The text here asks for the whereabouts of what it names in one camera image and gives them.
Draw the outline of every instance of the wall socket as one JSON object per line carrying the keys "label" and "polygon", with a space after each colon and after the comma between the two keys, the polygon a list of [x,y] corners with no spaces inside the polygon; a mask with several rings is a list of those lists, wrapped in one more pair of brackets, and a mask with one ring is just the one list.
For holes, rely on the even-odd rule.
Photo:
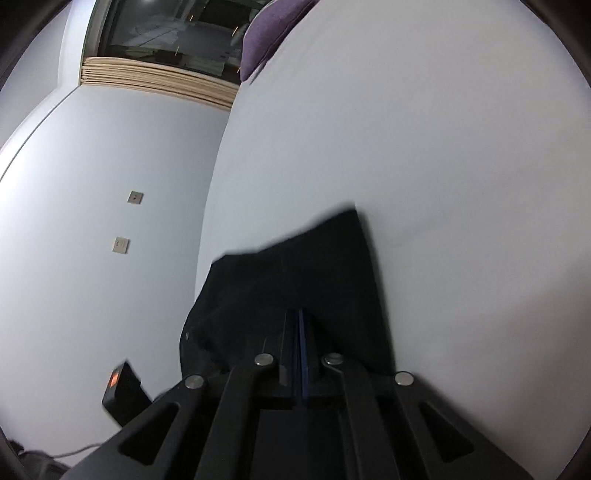
{"label": "wall socket", "polygon": [[123,238],[122,236],[118,236],[115,239],[115,244],[113,245],[113,252],[115,252],[116,254],[126,254],[128,247],[129,238]]}
{"label": "wall socket", "polygon": [[141,192],[131,192],[129,194],[129,198],[127,199],[127,203],[135,203],[139,205],[142,203],[142,198],[144,198],[144,194]]}

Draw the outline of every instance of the white wall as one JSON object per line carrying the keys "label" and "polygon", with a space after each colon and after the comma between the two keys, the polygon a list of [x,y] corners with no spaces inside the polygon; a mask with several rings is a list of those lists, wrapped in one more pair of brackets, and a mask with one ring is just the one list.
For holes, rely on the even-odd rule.
{"label": "white wall", "polygon": [[[0,182],[0,424],[49,453],[116,431],[100,401],[128,358],[149,394],[180,379],[203,211],[228,113],[78,87]],[[126,203],[131,190],[142,205]],[[111,252],[117,235],[127,255]]]}
{"label": "white wall", "polygon": [[68,4],[31,42],[0,90],[0,148],[54,88]]}

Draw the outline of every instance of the white bed sheet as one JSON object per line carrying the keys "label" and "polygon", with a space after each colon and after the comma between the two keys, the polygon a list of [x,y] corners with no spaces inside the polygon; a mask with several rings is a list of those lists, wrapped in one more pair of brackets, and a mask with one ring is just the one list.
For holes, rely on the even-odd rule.
{"label": "white bed sheet", "polygon": [[322,0],[240,88],[196,294],[225,252],[354,202],[397,368],[554,479],[591,424],[590,117],[518,0]]}

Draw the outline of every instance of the window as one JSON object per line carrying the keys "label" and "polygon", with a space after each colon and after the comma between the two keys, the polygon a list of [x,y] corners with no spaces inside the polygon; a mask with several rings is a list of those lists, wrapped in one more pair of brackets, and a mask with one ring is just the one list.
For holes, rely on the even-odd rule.
{"label": "window", "polygon": [[240,84],[242,39],[269,0],[115,0],[99,55],[164,64]]}

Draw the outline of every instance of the orange light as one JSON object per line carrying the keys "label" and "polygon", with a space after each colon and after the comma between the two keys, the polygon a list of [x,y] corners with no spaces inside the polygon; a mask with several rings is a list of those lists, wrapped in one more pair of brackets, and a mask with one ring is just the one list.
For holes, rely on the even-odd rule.
{"label": "orange light", "polygon": [[111,380],[109,380],[109,388],[114,387],[117,384],[117,380],[119,380],[119,372],[113,372]]}

